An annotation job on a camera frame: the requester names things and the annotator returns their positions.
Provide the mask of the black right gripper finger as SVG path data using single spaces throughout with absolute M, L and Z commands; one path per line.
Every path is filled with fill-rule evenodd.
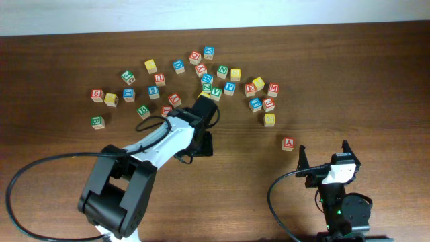
M 305 148 L 306 147 L 304 145 L 299 146 L 298 165 L 296 168 L 297 171 L 305 171 L 310 168 L 309 162 L 306 156 Z
M 354 152 L 352 151 L 349 143 L 347 142 L 347 140 L 344 140 L 342 142 L 342 148 L 343 148 L 343 152 L 344 153 L 350 153 L 351 155 L 354 155 Z

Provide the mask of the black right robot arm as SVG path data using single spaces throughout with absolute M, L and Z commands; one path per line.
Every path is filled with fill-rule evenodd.
M 356 178 L 361 162 L 346 140 L 342 148 L 329 163 L 318 167 L 309 165 L 305 146 L 299 148 L 296 177 L 305 177 L 305 187 L 316 188 L 322 199 L 327 231 L 319 232 L 317 241 L 365 241 L 364 233 L 370 229 L 372 199 L 345 191 L 345 186 Z

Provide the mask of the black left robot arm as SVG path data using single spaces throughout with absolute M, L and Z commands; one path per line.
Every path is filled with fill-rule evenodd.
M 175 108 L 161 125 L 123 149 L 106 146 L 79 198 L 78 210 L 96 226 L 103 241 L 138 241 L 157 171 L 170 158 L 210 157 L 212 117 L 218 106 L 199 97 L 190 108 Z

